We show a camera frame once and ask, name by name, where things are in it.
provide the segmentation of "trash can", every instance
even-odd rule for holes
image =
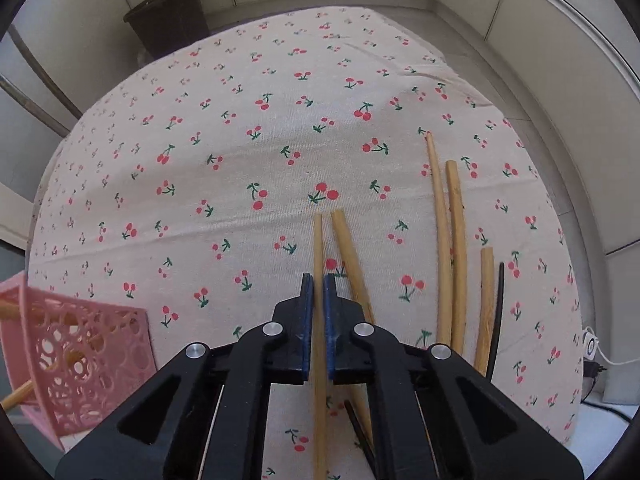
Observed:
[[[200,0],[145,0],[123,20],[154,59],[209,35]]]

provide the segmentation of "tablecloth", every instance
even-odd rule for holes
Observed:
[[[344,208],[379,325],[434,342],[437,250],[424,134],[458,162],[468,243],[465,357],[480,249],[506,264],[493,378],[567,442],[582,382],[580,311],[558,217],[510,122],[442,54],[361,7],[240,25],[131,75],[55,160],[31,286],[146,308],[158,366],[188,343],[236,341],[312,270],[312,215]],[[349,295],[325,218],[326,272]],[[308,386],[274,385],[264,475],[310,478]],[[328,478],[371,478],[327,400]]]

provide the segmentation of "pink plastic basket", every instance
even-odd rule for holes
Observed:
[[[24,272],[0,283],[0,298],[20,306],[20,321],[0,321],[12,389],[33,380],[22,412],[60,449],[61,436],[94,428],[156,372],[141,308],[31,288]],[[70,352],[84,355],[71,367]]]

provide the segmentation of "silver screw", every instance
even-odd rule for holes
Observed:
[[[202,343],[191,343],[187,346],[185,353],[189,359],[198,359],[204,355],[207,349]]]
[[[278,335],[280,332],[282,332],[282,330],[282,325],[275,321],[271,321],[270,323],[267,323],[262,327],[262,331],[266,335]]]
[[[353,331],[361,336],[367,336],[373,334],[373,325],[369,323],[358,323],[353,327]]]
[[[431,349],[431,353],[436,359],[449,359],[451,357],[451,348],[446,345],[436,345]]]

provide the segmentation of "white tablecloth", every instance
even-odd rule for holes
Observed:
[[[482,246],[507,265],[494,383],[557,439],[582,381],[577,289],[542,181],[509,121],[431,45],[372,10],[247,23],[133,74],[65,141],[30,285],[148,310],[158,366],[235,341],[296,296],[315,212],[344,208],[377,323],[434,341],[437,252],[424,133],[458,162],[468,242],[465,356]],[[327,272],[346,279],[328,219]],[[336,390],[329,478],[370,478]],[[265,476],[310,478],[307,386],[273,387]]]

